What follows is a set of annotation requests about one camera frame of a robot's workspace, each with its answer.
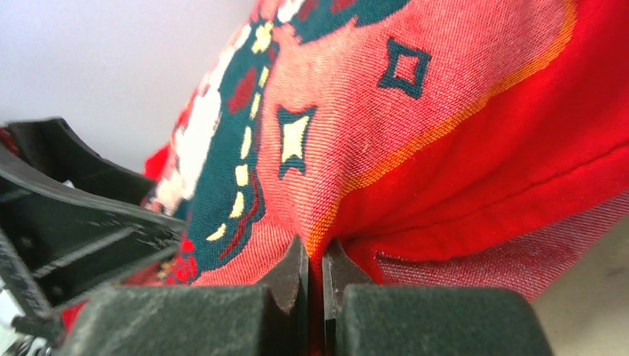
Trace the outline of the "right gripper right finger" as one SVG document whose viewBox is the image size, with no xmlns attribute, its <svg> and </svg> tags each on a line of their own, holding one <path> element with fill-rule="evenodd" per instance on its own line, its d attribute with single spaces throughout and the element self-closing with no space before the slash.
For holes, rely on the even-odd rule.
<svg viewBox="0 0 629 356">
<path fill-rule="evenodd" d="M 328 355 L 552 355 L 508 289 L 377 285 L 334 240 L 322 260 Z"/>
</svg>

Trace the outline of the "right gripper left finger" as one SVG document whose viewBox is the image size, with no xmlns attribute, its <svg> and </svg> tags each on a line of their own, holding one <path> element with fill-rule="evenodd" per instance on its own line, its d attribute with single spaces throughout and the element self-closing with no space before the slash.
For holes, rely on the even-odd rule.
<svg viewBox="0 0 629 356">
<path fill-rule="evenodd" d="M 253 285 L 112 287 L 81 310 L 62 355 L 306 355 L 308 256 L 294 239 Z"/>
</svg>

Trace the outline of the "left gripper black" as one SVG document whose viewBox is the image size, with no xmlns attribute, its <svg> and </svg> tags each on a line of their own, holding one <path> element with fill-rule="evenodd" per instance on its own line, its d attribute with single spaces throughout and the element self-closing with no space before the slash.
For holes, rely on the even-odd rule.
<svg viewBox="0 0 629 356">
<path fill-rule="evenodd" d="M 153 184 L 63 118 L 1 129 L 3 355 L 52 355 L 65 309 L 176 252 L 184 222 L 142 207 Z"/>
</svg>

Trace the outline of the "red patterned pillowcase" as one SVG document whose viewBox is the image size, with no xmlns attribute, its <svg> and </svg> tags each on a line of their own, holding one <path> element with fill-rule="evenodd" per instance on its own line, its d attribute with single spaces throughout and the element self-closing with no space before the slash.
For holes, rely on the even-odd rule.
<svg viewBox="0 0 629 356">
<path fill-rule="evenodd" d="M 626 1 L 258 1 L 145 164 L 187 222 L 135 286 L 299 237 L 378 283 L 541 294 L 628 212 Z"/>
</svg>

